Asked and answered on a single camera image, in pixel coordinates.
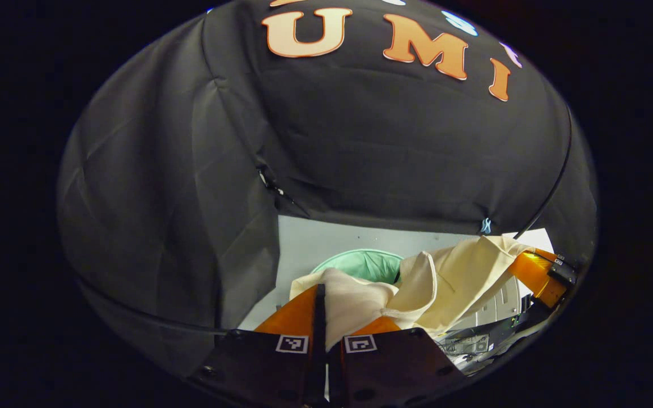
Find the black fabric tent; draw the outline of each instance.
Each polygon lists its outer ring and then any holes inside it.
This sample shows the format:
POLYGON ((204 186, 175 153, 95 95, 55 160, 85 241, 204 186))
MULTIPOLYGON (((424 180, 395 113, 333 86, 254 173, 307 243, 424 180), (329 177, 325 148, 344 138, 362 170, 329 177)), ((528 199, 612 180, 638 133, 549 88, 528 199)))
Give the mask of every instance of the black fabric tent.
MULTIPOLYGON (((278 214, 462 234, 489 218, 499 234, 523 229, 554 186, 534 227, 550 227, 555 249, 585 266, 597 193, 576 119, 527 58, 511 65, 498 39, 479 26, 472 36, 441 11, 231 2, 135 55, 94 96, 62 159, 58 218, 74 269, 136 310, 235 328, 274 286, 278 214), (327 7, 353 11, 338 49, 269 50, 264 18, 301 11, 295 36, 318 41, 313 13, 327 7), (385 58, 389 13, 431 39, 466 41, 468 78, 385 58), (487 90, 491 57, 511 69, 508 101, 487 90)), ((210 334, 134 318, 83 292, 112 330, 175 375, 213 348, 210 334)))

